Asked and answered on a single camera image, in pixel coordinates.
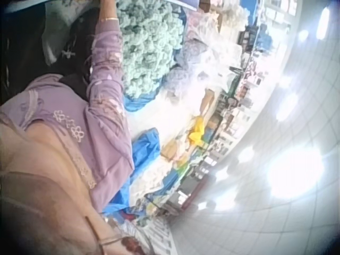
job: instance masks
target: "package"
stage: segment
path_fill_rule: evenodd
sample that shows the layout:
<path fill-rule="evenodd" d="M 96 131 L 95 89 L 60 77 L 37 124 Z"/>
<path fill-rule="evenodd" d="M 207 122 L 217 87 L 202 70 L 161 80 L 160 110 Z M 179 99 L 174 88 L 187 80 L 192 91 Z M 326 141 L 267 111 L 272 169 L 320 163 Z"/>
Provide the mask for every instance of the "package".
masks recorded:
<path fill-rule="evenodd" d="M 162 148 L 160 154 L 166 158 L 169 162 L 173 161 L 177 155 L 177 141 L 172 139 L 166 146 Z"/>
<path fill-rule="evenodd" d="M 212 103 L 214 102 L 214 99 L 215 99 L 215 93 L 210 89 L 206 89 L 206 94 L 203 97 L 203 100 L 200 106 L 201 116 L 206 115 L 208 109 L 211 107 Z"/>

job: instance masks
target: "purple tunic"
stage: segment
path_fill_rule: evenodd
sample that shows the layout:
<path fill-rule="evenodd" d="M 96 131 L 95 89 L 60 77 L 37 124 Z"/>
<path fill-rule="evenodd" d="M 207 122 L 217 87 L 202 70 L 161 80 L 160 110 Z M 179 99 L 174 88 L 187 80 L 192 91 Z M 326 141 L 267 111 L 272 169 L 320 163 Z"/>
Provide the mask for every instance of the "purple tunic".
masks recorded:
<path fill-rule="evenodd" d="M 92 204 L 99 212 L 134 169 L 123 106 L 122 75 L 119 23 L 107 20 L 96 27 L 91 82 L 87 89 L 89 102 L 60 83 L 61 75 L 47 74 L 35 79 L 24 92 L 1 107 L 1 112 L 24 130 L 36 120 L 43 120 L 53 128 L 87 184 Z M 72 145 L 64 142 L 63 133 L 71 138 Z M 81 160 L 86 166 L 80 167 Z"/>

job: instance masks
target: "fluorescent light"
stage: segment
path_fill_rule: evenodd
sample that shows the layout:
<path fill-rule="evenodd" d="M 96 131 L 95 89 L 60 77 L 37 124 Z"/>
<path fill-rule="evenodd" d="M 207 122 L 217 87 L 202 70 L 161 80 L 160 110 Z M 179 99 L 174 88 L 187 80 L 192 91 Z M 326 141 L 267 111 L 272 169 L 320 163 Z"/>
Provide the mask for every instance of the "fluorescent light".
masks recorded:
<path fill-rule="evenodd" d="M 223 169 L 223 170 L 218 171 L 215 174 L 215 176 L 216 176 L 216 182 L 227 179 L 228 178 L 227 169 Z"/>
<path fill-rule="evenodd" d="M 306 41 L 308 35 L 309 35 L 309 33 L 308 33 L 307 30 L 302 30 L 302 31 L 299 33 L 299 40 L 300 40 L 301 42 Z"/>
<path fill-rule="evenodd" d="M 202 202 L 200 204 L 198 204 L 198 210 L 203 210 L 207 208 L 207 202 Z"/>
<path fill-rule="evenodd" d="M 289 76 L 283 76 L 279 82 L 279 86 L 283 89 L 289 88 L 292 83 L 292 78 Z"/>
<path fill-rule="evenodd" d="M 278 121 L 284 121 L 292 112 L 296 104 L 298 103 L 298 96 L 296 94 L 290 94 L 285 100 L 280 104 L 278 113 L 276 114 L 276 119 Z"/>
<path fill-rule="evenodd" d="M 238 159 L 240 163 L 248 162 L 254 156 L 253 147 L 245 148 L 239 155 Z"/>
<path fill-rule="evenodd" d="M 229 210 L 235 206 L 236 189 L 232 189 L 216 199 L 217 211 Z"/>
<path fill-rule="evenodd" d="M 323 40 L 326 36 L 327 28 L 328 28 L 328 22 L 329 22 L 329 9 L 326 7 L 322 11 L 318 30 L 317 30 L 317 39 Z"/>
<path fill-rule="evenodd" d="M 284 153 L 273 163 L 268 181 L 274 196 L 289 199 L 310 190 L 323 172 L 318 150 L 297 148 Z"/>

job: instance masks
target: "bracelet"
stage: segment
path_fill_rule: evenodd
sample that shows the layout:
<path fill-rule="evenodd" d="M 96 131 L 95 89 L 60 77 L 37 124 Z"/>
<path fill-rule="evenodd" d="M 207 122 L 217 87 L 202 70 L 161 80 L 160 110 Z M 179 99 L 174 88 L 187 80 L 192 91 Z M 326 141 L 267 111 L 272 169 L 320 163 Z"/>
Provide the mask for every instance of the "bracelet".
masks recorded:
<path fill-rule="evenodd" d="M 107 20 L 118 20 L 118 18 L 104 18 L 104 19 L 101 19 L 100 21 L 105 22 Z"/>

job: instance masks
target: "yellow bag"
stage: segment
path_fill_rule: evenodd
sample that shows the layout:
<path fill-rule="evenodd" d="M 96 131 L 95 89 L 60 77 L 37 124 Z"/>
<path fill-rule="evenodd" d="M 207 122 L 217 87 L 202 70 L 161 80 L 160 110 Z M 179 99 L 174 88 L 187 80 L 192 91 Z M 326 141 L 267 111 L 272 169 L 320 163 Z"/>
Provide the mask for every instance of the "yellow bag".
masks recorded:
<path fill-rule="evenodd" d="M 196 118 L 193 131 L 189 134 L 190 143 L 192 145 L 202 145 L 202 136 L 204 135 L 204 120 L 202 116 Z"/>

